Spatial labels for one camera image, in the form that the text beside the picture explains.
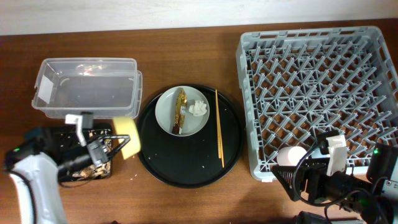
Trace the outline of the yellow bowl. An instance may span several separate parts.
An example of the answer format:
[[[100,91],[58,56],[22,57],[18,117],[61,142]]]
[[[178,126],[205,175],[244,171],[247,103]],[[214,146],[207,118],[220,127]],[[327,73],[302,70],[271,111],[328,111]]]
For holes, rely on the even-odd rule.
[[[120,144],[124,143],[121,149],[123,159],[136,155],[141,150],[141,142],[135,121],[127,116],[119,116],[113,118],[113,124],[117,135],[127,136],[126,140],[119,140]]]

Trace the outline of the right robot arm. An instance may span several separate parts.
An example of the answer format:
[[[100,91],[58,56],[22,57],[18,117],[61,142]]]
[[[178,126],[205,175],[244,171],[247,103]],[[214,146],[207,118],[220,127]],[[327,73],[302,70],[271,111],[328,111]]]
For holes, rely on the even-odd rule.
[[[294,202],[325,210],[337,205],[365,223],[397,223],[397,148],[376,144],[366,180],[345,172],[346,159],[345,137],[329,131],[296,165],[275,166],[272,173]]]

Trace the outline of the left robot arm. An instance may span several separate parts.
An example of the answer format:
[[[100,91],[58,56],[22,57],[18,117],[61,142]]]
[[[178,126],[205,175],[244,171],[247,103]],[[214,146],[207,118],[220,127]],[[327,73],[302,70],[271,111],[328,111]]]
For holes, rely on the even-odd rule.
[[[103,167],[117,153],[124,159],[141,149],[136,124],[131,117],[112,118],[111,134],[88,136],[93,129],[93,114],[67,114],[65,124],[74,125],[77,146],[64,149],[60,132],[37,128],[22,144],[6,152],[4,170],[13,180],[19,201],[22,223],[67,223],[60,197],[63,178],[89,166]]]

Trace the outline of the food scraps pile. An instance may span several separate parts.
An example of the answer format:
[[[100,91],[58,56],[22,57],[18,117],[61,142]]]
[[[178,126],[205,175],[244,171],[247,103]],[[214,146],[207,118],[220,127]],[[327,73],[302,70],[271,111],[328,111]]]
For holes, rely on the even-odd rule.
[[[88,131],[88,136],[90,138],[97,135],[109,135],[111,134],[111,129],[92,129]],[[90,165],[81,171],[74,172],[72,177],[75,181],[84,180],[94,180],[94,179],[105,179],[111,175],[111,161],[103,164],[101,167],[95,167],[95,165]]]

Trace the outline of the grey round plate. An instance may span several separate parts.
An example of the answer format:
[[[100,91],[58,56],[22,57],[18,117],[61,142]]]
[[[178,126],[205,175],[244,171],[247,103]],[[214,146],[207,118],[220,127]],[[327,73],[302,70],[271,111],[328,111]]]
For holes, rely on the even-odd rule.
[[[185,90],[187,95],[187,107],[182,133],[181,135],[175,135],[172,134],[172,127],[179,88],[183,88]],[[188,111],[189,106],[192,105],[195,100],[202,100],[207,104],[207,112],[203,116],[194,116]],[[210,117],[210,103],[204,94],[197,88],[190,86],[175,86],[161,94],[155,105],[155,117],[160,127],[166,133],[178,137],[191,136],[199,132],[207,123],[208,118]]]

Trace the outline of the white tissue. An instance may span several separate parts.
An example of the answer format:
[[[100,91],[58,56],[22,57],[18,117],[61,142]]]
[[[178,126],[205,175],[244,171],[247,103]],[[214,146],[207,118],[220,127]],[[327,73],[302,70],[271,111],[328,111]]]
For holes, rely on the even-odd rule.
[[[188,111],[194,116],[203,116],[207,112],[207,104],[202,100],[195,100]]]

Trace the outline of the wooden chopstick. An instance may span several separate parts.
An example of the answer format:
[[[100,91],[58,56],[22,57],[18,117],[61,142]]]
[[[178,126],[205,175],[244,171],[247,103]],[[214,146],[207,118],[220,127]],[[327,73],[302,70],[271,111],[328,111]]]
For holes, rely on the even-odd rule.
[[[221,159],[221,137],[220,137],[220,116],[218,106],[218,90],[215,90],[215,107],[216,107],[216,128],[217,128],[217,141],[218,141],[218,158]]]
[[[220,137],[221,137],[221,165],[224,168],[224,153],[223,153],[223,141],[222,141],[222,133],[221,133],[221,120],[220,120]]]

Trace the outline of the pink cup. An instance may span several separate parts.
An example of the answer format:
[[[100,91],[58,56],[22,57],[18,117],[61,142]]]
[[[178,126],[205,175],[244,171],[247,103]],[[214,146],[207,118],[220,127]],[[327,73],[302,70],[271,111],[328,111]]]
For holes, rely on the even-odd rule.
[[[306,153],[307,151],[300,146],[283,147],[278,151],[277,164],[279,166],[296,166]]]

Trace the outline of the gold snack wrapper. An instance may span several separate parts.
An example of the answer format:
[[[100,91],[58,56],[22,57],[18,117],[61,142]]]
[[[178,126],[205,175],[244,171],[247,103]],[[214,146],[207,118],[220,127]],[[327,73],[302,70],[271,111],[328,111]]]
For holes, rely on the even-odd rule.
[[[179,92],[177,95],[177,102],[175,106],[175,116],[172,127],[172,134],[181,135],[183,124],[185,121],[186,107],[187,107],[187,95],[183,88],[179,88]]]

